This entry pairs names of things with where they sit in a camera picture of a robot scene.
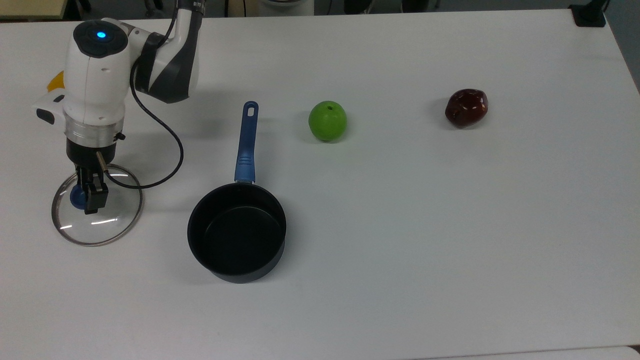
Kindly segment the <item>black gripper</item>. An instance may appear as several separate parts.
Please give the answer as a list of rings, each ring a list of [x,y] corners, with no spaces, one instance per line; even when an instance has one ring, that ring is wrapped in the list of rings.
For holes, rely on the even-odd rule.
[[[115,158],[116,147],[116,142],[109,146],[90,147],[78,145],[70,139],[66,140],[66,155],[76,165],[75,196],[85,197],[84,213],[86,215],[96,214],[98,210],[104,208],[109,195],[104,175],[93,173],[86,168],[101,168],[97,153],[102,155],[105,164],[110,164]]]

